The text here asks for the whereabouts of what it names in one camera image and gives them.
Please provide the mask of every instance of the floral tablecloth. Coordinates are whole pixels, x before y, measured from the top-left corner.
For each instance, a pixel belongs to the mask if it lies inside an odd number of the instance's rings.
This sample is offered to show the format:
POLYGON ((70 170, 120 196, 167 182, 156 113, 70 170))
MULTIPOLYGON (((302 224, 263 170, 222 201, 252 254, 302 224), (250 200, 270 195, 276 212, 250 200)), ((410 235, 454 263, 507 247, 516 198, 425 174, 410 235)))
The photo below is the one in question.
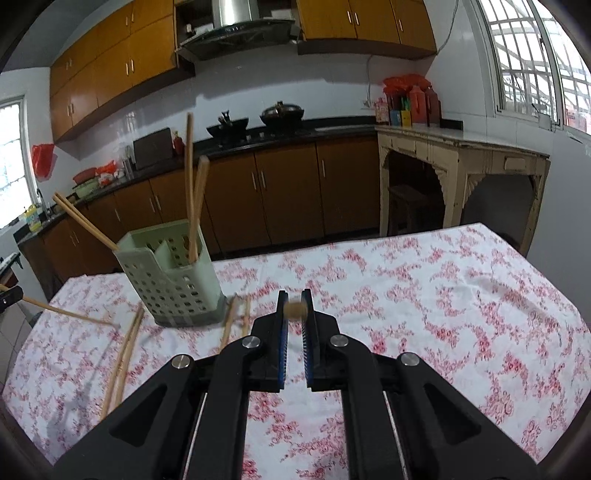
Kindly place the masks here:
MULTIPOLYGON (((541 460, 591 388, 591 334, 575 307, 483 225, 344 242, 215 264, 225 294, 252 297, 252 318, 280 289, 313 293, 316 310, 376 353, 413 351, 541 460)), ((139 297, 123 274, 70 279, 52 304, 111 319, 115 330, 45 312, 4 389, 16 420, 55 462, 98 422, 139 297)), ((240 335, 237 320, 230 341, 240 335)), ((177 353, 217 353, 222 328, 163 329, 146 314, 125 396, 177 353)), ((290 324, 280 394, 252 393, 246 479, 346 479, 338 393, 304 380, 301 326, 290 324)))

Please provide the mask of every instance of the window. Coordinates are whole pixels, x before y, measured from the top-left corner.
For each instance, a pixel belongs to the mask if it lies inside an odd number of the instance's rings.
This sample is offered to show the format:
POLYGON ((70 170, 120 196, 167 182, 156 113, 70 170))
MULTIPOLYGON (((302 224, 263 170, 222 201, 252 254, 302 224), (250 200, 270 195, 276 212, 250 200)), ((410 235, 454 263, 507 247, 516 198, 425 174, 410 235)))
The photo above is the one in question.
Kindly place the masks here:
POLYGON ((591 134, 591 75, 538 0, 480 0, 492 37, 504 110, 545 113, 591 134))
POLYGON ((0 105, 0 228, 32 204, 21 144, 22 102, 0 105))

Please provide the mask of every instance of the stool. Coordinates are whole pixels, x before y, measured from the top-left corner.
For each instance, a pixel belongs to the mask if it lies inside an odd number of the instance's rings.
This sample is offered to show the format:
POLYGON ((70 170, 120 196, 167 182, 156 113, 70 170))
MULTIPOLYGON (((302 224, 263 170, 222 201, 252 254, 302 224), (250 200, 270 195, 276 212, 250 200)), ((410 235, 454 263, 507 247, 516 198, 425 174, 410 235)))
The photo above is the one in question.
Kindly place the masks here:
POLYGON ((392 204, 403 206, 406 211, 407 233, 418 232, 418 211, 432 204, 431 199, 424 193, 415 190, 410 185, 393 185, 388 187, 390 193, 390 215, 388 221, 388 235, 398 235, 397 210, 392 204))

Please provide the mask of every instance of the cream wooden table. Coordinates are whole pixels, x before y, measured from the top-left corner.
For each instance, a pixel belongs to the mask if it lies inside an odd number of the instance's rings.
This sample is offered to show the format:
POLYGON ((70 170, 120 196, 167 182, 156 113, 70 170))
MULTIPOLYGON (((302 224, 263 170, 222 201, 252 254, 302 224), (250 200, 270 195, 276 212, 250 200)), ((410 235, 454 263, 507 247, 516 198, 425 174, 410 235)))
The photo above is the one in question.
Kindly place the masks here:
POLYGON ((527 175, 534 198, 519 251, 530 249, 550 161, 547 154, 511 145, 500 139, 446 128, 377 126, 380 156, 380 236, 386 236, 389 219, 389 159, 398 153, 428 163, 441 183, 445 215, 443 228, 460 224, 462 210, 474 188, 486 175, 527 175))

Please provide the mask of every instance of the green plastic basket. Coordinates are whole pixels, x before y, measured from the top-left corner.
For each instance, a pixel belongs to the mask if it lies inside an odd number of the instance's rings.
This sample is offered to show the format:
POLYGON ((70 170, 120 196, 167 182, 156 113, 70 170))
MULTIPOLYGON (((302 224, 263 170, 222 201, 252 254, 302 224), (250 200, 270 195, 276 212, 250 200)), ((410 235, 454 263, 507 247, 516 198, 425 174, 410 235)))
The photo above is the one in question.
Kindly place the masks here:
POLYGON ((187 220, 134 230, 117 244, 117 260, 158 325, 201 326, 225 316, 226 297, 198 233, 199 259, 192 265, 187 220))

